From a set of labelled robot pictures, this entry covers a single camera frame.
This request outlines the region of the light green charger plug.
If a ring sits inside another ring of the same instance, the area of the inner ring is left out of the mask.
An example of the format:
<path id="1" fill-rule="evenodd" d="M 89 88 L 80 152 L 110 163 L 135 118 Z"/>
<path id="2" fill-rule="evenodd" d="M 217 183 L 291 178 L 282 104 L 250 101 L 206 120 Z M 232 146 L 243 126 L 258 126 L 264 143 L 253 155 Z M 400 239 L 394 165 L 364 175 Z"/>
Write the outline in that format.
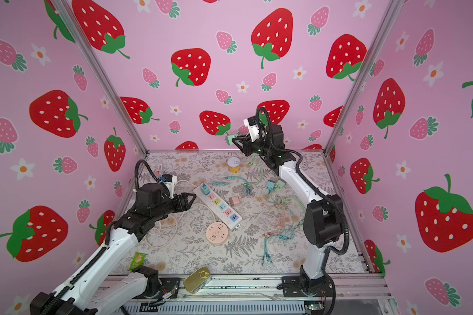
<path id="1" fill-rule="evenodd" d="M 228 135 L 226 136 L 226 141 L 229 146 L 233 145 L 233 139 L 237 137 L 236 135 Z"/>

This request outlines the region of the teal charger plug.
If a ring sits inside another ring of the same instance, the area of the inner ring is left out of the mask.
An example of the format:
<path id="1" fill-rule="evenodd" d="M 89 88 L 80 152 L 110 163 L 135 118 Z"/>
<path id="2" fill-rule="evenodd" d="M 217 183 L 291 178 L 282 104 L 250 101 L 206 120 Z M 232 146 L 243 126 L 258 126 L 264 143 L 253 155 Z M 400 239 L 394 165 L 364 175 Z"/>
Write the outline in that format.
<path id="1" fill-rule="evenodd" d="M 200 186 L 200 191 L 205 195 L 208 196 L 211 193 L 210 188 L 206 184 L 202 184 Z"/>
<path id="2" fill-rule="evenodd" d="M 270 192 L 275 189 L 276 182 L 274 181 L 268 181 L 266 184 L 266 189 L 268 189 Z"/>

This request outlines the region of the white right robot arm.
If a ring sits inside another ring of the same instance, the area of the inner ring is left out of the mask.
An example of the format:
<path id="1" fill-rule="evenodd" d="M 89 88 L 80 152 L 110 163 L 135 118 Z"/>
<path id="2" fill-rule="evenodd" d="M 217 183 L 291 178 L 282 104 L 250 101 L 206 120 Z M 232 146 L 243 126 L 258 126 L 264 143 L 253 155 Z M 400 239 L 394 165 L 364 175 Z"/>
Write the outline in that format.
<path id="1" fill-rule="evenodd" d="M 279 125 L 264 125 L 247 119 L 247 134 L 232 142 L 245 156 L 257 154 L 268 168 L 285 181 L 306 206 L 303 231 L 310 246 L 300 267 L 301 290 L 313 295 L 325 286 L 335 285 L 326 271 L 331 253 L 342 256 L 348 251 L 349 226 L 341 198 L 321 190 L 303 173 L 303 156 L 285 148 Z"/>

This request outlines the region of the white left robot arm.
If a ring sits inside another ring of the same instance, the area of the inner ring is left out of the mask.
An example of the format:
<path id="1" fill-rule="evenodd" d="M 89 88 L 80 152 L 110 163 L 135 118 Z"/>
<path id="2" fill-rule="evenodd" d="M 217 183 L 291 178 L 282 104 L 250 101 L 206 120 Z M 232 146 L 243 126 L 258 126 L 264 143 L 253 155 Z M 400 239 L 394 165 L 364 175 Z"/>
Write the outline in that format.
<path id="1" fill-rule="evenodd" d="M 119 261 L 171 213 L 190 210 L 197 196 L 176 194 L 164 183 L 138 188 L 132 208 L 111 222 L 98 250 L 52 293 L 39 293 L 30 303 L 31 314 L 112 314 L 135 297 L 157 298 L 165 292 L 158 271 L 134 268 L 121 282 L 102 293 L 101 284 Z"/>

